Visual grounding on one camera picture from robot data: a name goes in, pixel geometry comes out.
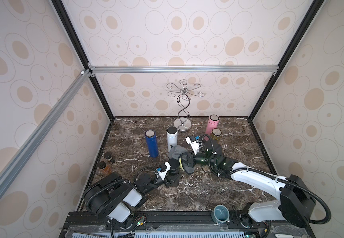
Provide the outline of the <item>grey yellow cleaning cloth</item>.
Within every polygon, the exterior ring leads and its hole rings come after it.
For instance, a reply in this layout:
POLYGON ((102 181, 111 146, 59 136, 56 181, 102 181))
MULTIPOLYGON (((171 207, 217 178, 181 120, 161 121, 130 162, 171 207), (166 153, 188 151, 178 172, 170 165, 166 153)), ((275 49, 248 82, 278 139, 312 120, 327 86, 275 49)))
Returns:
POLYGON ((190 155, 191 153, 188 152, 184 147, 176 145, 170 149, 168 153, 168 158, 177 160, 179 162, 180 168, 184 170, 188 175, 191 175, 194 173, 195 169, 194 167, 188 166, 187 158, 190 155))

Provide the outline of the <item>black thermos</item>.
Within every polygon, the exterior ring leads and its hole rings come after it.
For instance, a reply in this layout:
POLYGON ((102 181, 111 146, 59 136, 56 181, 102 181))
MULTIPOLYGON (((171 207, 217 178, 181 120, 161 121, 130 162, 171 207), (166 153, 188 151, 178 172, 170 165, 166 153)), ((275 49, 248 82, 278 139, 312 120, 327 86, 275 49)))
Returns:
POLYGON ((179 185, 179 179, 181 177, 180 174, 180 163, 176 159, 170 159, 168 161, 170 165, 170 169, 167 172, 167 181, 169 183, 169 186, 171 187, 178 187, 179 185))

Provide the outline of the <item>gold thermos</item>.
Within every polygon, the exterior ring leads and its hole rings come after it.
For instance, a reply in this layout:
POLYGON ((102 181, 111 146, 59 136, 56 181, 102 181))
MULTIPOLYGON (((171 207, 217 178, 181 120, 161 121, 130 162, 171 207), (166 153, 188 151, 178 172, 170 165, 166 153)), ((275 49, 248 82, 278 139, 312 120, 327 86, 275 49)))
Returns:
POLYGON ((211 131, 210 137, 215 141, 220 141, 220 139, 222 137, 222 131, 218 128, 214 128, 211 131))

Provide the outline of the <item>pink thermos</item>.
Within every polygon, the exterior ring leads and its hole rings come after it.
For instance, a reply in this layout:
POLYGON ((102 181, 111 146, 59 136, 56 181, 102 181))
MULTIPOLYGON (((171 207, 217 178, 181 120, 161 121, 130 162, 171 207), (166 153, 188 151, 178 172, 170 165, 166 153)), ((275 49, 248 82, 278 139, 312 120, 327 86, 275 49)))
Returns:
POLYGON ((209 116, 207 127, 206 127, 206 134, 211 135, 213 129, 216 129, 219 124, 220 117, 218 115, 212 114, 209 116))

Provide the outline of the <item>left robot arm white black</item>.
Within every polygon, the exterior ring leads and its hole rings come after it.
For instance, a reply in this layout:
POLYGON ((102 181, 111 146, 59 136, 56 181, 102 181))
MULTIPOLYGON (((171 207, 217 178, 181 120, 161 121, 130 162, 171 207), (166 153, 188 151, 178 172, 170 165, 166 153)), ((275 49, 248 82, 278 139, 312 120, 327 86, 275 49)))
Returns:
POLYGON ((131 216, 129 207, 139 208, 146 201, 146 194, 159 186, 169 186, 167 177, 152 179, 142 174, 131 183, 116 172, 91 185, 83 194, 85 208, 99 219, 109 218, 124 223, 131 216))

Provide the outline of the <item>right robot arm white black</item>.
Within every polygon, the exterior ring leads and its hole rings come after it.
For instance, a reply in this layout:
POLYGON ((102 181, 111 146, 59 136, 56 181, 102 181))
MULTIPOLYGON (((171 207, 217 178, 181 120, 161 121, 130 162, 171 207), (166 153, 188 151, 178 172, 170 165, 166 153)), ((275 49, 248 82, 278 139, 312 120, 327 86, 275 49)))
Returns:
POLYGON ((185 140, 193 150, 180 157, 181 166, 188 174, 194 172, 197 164, 206 165, 219 178, 247 183, 275 198, 263 203, 249 202, 239 216, 245 227, 252 221, 283 220, 306 228, 309 224, 322 225, 331 220, 328 205, 300 177, 269 174, 226 157, 222 147, 206 134, 185 140))

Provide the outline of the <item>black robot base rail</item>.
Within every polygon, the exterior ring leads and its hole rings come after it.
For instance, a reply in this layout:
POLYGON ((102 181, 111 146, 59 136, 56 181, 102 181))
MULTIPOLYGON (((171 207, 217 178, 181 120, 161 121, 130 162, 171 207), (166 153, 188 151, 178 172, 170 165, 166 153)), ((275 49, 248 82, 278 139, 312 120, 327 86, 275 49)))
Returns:
POLYGON ((272 222, 242 225, 237 213, 216 224, 210 211, 133 212, 124 223, 99 219, 89 212, 69 213, 60 228, 61 238, 272 238, 272 222))

